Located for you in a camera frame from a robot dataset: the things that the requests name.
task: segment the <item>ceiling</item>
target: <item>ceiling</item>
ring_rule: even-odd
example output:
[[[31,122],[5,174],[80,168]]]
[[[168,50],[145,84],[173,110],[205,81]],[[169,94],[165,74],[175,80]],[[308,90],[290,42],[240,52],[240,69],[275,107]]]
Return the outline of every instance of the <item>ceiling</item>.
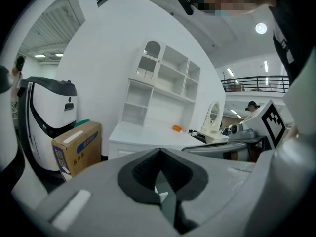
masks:
[[[77,0],[56,0],[38,18],[26,35],[19,53],[37,58],[42,65],[58,65],[71,38],[84,22],[82,11]]]
[[[250,14],[213,17],[195,10],[188,16],[178,0],[150,0],[176,18],[200,43],[215,68],[240,59],[276,53],[272,41],[273,17],[267,6]],[[265,23],[268,30],[260,35],[255,25]]]
[[[268,72],[265,71],[264,62],[267,61]],[[230,68],[234,74],[232,77],[227,71]],[[255,76],[285,76],[287,75],[284,66],[277,54],[262,55],[250,59],[244,59],[235,63],[227,64],[216,69],[220,80],[235,79],[242,77],[255,77]]]

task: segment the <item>cardboard box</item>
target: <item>cardboard box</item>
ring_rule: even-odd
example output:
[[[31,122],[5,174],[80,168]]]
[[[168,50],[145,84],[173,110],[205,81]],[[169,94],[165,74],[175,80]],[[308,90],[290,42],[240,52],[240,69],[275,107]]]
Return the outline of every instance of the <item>cardboard box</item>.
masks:
[[[59,169],[66,181],[101,161],[101,124],[89,121],[51,142]]]

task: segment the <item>green object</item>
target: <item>green object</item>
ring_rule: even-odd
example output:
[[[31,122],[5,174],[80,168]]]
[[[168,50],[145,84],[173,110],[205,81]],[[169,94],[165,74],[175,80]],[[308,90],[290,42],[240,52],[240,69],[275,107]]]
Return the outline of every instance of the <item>green object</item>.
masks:
[[[89,122],[89,121],[90,121],[89,119],[85,119],[85,120],[79,121],[77,124],[75,124],[74,127],[80,126],[80,125],[82,125],[82,124],[84,124],[84,123],[87,123],[87,122]]]

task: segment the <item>orange object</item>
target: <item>orange object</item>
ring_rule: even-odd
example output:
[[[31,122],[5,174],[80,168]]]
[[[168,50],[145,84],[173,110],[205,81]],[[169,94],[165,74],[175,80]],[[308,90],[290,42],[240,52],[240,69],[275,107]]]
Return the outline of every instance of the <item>orange object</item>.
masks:
[[[181,132],[182,131],[182,128],[180,126],[178,126],[178,125],[174,125],[172,129],[177,131],[177,132]]]

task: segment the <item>white sticker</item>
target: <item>white sticker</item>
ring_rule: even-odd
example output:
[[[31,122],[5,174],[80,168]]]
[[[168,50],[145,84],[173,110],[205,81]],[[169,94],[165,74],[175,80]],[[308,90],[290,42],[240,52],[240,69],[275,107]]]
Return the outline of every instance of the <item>white sticker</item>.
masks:
[[[77,138],[82,133],[83,133],[83,131],[78,131],[78,132],[74,133],[72,136],[70,136],[66,140],[64,140],[64,143],[68,144],[69,142],[71,142],[73,139]]]
[[[63,166],[62,169],[63,169],[64,171],[66,171],[67,174],[70,173],[70,171],[69,171],[65,166]]]

